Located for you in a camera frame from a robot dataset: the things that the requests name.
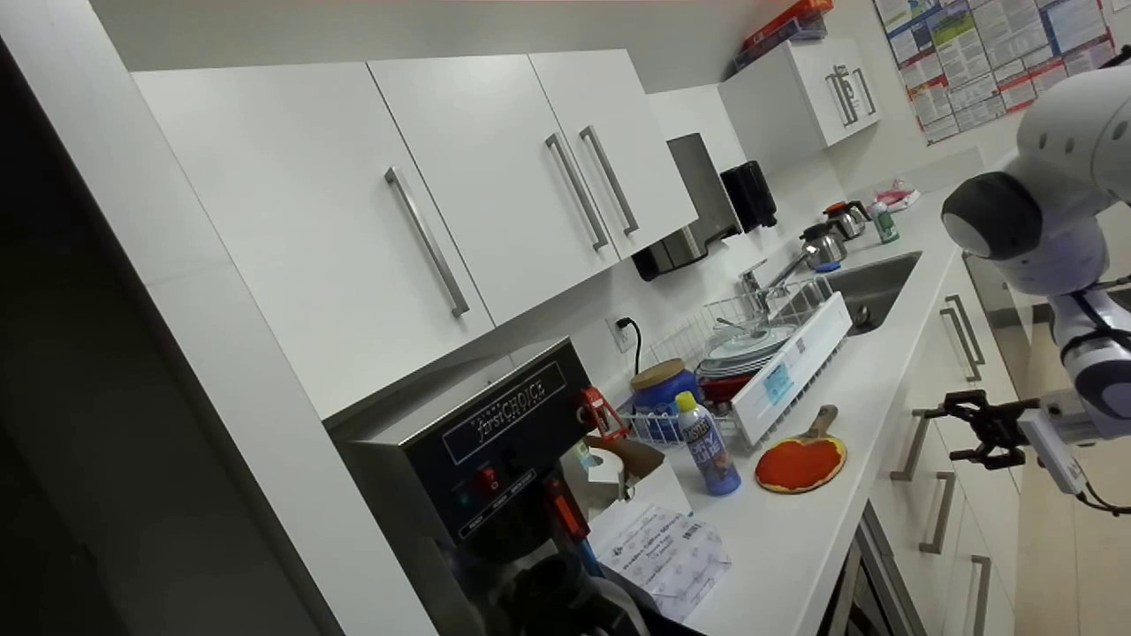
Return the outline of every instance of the upper cabinet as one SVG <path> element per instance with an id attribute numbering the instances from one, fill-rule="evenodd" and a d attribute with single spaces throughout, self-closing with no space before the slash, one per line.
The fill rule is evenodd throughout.
<path id="1" fill-rule="evenodd" d="M 698 209 L 674 159 L 647 116 L 647 94 L 629 53 L 530 55 L 561 134 L 602 201 L 622 256 L 691 225 Z"/>
<path id="2" fill-rule="evenodd" d="M 766 170 L 810 159 L 880 119 L 851 40 L 783 41 L 721 84 L 748 159 Z"/>
<path id="3" fill-rule="evenodd" d="M 323 415 L 493 329 L 366 64 L 139 84 Z"/>
<path id="4" fill-rule="evenodd" d="M 629 55 L 541 58 L 135 73 L 323 415 L 692 219 Z"/>
<path id="5" fill-rule="evenodd" d="M 371 64 L 494 321 L 619 262 L 527 55 Z"/>

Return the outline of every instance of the blue bottle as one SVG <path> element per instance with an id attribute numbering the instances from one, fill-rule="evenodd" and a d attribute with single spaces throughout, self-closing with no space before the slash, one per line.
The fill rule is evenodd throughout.
<path id="1" fill-rule="evenodd" d="M 715 413 L 704 408 L 692 392 L 680 392 L 674 408 L 682 415 L 682 440 L 704 474 L 708 494 L 721 498 L 740 490 L 741 475 L 721 445 Z"/>

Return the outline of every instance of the poster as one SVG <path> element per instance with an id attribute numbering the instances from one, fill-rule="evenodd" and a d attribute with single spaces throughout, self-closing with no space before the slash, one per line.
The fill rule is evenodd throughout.
<path id="1" fill-rule="evenodd" d="M 1103 0 L 872 0 L 930 146 L 1116 53 Z"/>

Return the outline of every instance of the countertop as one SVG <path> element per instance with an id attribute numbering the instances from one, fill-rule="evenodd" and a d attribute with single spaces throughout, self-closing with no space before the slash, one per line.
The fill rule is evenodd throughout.
<path id="1" fill-rule="evenodd" d="M 899 210 L 902 239 L 851 248 L 846 272 L 909 249 L 924 249 L 924 256 L 887 321 L 878 332 L 850 335 L 766 435 L 766 440 L 792 438 L 810 427 L 824 401 L 836 401 L 843 408 L 836 435 L 846 440 L 850 461 L 827 487 L 810 494 L 759 490 L 748 479 L 759 448 L 741 440 L 746 448 L 731 448 L 741 487 L 727 498 L 712 498 L 691 453 L 667 448 L 692 512 L 725 537 L 731 556 L 725 584 L 691 616 L 692 629 L 712 636 L 810 636 L 819 629 L 872 479 L 887 461 L 887 413 L 906 399 L 902 386 L 916 342 L 938 307 L 949 267 L 963 256 L 940 225 L 940 201 L 943 189 L 924 195 L 916 209 Z"/>

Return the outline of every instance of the white cabinet door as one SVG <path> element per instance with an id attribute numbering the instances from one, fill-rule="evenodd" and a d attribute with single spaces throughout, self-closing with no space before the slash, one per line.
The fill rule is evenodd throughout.
<path id="1" fill-rule="evenodd" d="M 790 41 L 827 146 L 880 119 L 862 53 L 851 40 Z"/>
<path id="2" fill-rule="evenodd" d="M 622 256 L 691 225 L 698 209 L 622 49 L 530 55 Z"/>
<path id="3" fill-rule="evenodd" d="M 489 332 L 366 64 L 139 84 L 323 415 Z"/>
<path id="4" fill-rule="evenodd" d="M 719 91 L 741 152 L 766 174 L 814 159 L 880 119 L 851 40 L 786 41 Z"/>
<path id="5" fill-rule="evenodd" d="M 963 485 L 940 435 L 909 408 L 894 415 L 894 440 L 869 501 L 916 600 L 920 620 L 926 632 L 938 632 L 949 610 L 955 526 L 964 512 Z"/>
<path id="6" fill-rule="evenodd" d="M 990 335 L 990 321 L 980 307 L 980 296 L 964 275 L 964 265 L 955 262 L 949 272 L 943 292 L 938 309 L 920 338 L 916 371 L 912 371 L 912 401 L 940 407 L 949 392 L 972 392 L 983 389 L 990 401 L 1010 401 L 1013 386 L 1003 371 L 1001 351 Z M 957 421 L 940 415 L 933 421 L 949 453 L 975 448 L 980 435 Z M 1013 593 L 1018 574 L 1018 471 L 986 471 L 980 461 L 952 461 L 963 474 L 969 490 L 969 510 L 983 526 L 986 556 L 992 558 L 992 574 L 1001 580 L 1003 593 Z"/>
<path id="7" fill-rule="evenodd" d="M 963 517 L 952 572 L 949 572 L 943 636 L 1010 636 L 1013 600 L 1003 586 L 1003 567 L 986 544 L 975 510 Z"/>
<path id="8" fill-rule="evenodd" d="M 494 321 L 619 262 L 527 55 L 371 70 Z"/>

